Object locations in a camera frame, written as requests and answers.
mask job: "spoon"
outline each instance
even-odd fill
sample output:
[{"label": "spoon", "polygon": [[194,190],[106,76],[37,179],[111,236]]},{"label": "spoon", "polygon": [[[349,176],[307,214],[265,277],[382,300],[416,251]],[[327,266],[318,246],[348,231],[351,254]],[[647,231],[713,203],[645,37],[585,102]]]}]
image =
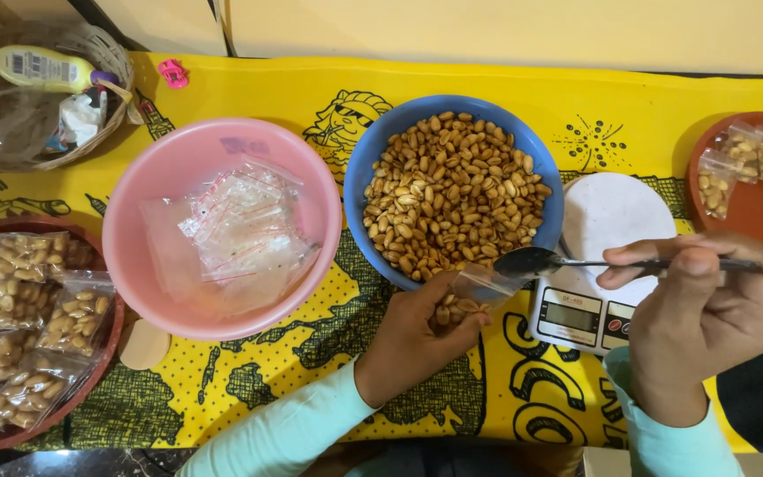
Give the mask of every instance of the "spoon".
[{"label": "spoon", "polygon": [[[673,262],[672,258],[659,260],[636,261],[630,265],[638,268],[653,268],[665,270]],[[564,258],[552,250],[540,247],[524,247],[514,249],[499,257],[493,264],[493,270],[503,276],[513,279],[534,279],[549,276],[557,272],[562,266],[617,266],[607,261],[583,261]],[[720,258],[722,271],[761,272],[761,265],[748,260],[735,258]]]}]

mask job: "table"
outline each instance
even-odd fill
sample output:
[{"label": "table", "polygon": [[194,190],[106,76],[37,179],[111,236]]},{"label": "table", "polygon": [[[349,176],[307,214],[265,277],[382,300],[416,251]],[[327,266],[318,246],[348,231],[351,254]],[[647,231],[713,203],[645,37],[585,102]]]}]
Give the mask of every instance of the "table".
[{"label": "table", "polygon": [[[521,117],[543,138],[565,180],[600,170],[637,175],[669,204],[678,230],[688,233],[681,178],[694,141],[730,112],[763,110],[763,80],[178,56],[191,82],[170,90],[155,70],[163,55],[132,58],[135,101],[147,124],[123,125],[92,159],[74,166],[0,174],[0,217],[48,213],[99,233],[116,179],[143,148],[176,126],[221,115],[266,119],[302,135],[341,182],[369,124],[348,113],[373,121],[411,98],[459,93]],[[343,124],[348,127],[331,133]],[[364,351],[395,291],[344,228],[323,284],[276,326],[222,343],[174,338],[164,361],[147,371],[112,366],[64,423],[24,448],[199,446],[250,410]],[[467,434],[626,448],[626,421],[599,359],[533,340],[526,331],[530,294],[521,291],[498,311],[476,349],[391,401],[344,440]],[[763,356],[706,386],[733,449],[763,451]]]}]

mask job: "blue bowl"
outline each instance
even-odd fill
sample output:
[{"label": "blue bowl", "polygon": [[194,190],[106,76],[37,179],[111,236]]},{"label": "blue bowl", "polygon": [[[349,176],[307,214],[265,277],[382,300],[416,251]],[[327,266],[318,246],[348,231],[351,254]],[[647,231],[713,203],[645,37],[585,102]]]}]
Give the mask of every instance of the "blue bowl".
[{"label": "blue bowl", "polygon": [[534,158],[534,172],[540,174],[543,177],[541,182],[552,189],[552,195],[544,201],[544,223],[537,228],[532,245],[553,250],[561,236],[561,223],[564,222],[564,190],[561,188],[561,176],[546,145],[531,127],[525,125],[514,114],[482,99],[453,94],[412,99],[383,114],[361,136],[349,158],[344,180],[344,209],[355,243],[379,273],[405,290],[417,289],[419,283],[390,266],[367,236],[367,228],[364,227],[364,209],[367,202],[364,189],[373,179],[372,164],[379,160],[379,156],[385,151],[388,137],[404,133],[418,121],[445,111],[470,113],[473,114],[474,121],[493,121],[506,133],[514,134],[514,147]]}]

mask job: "plastic bottle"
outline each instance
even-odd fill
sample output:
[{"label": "plastic bottle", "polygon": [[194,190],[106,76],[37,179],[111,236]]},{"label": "plastic bottle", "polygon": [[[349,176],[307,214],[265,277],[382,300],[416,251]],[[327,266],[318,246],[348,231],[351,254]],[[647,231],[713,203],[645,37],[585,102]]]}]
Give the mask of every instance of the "plastic bottle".
[{"label": "plastic bottle", "polygon": [[87,60],[28,45],[0,49],[0,75],[17,86],[48,92],[82,92],[99,80],[119,84],[114,73],[97,71]]}]

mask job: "digital kitchen scale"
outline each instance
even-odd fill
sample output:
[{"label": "digital kitchen scale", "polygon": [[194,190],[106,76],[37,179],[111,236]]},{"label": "digital kitchen scale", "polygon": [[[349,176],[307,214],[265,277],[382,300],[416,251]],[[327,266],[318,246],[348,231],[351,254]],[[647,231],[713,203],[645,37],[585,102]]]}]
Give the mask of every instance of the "digital kitchen scale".
[{"label": "digital kitchen scale", "polygon": [[[639,179],[599,172],[564,186],[564,224],[555,252],[603,260],[602,251],[643,239],[668,239],[676,223],[661,196]],[[617,289],[596,284],[604,266],[565,266],[537,280],[529,332],[535,338],[598,355],[628,344],[631,315],[658,279]]]}]

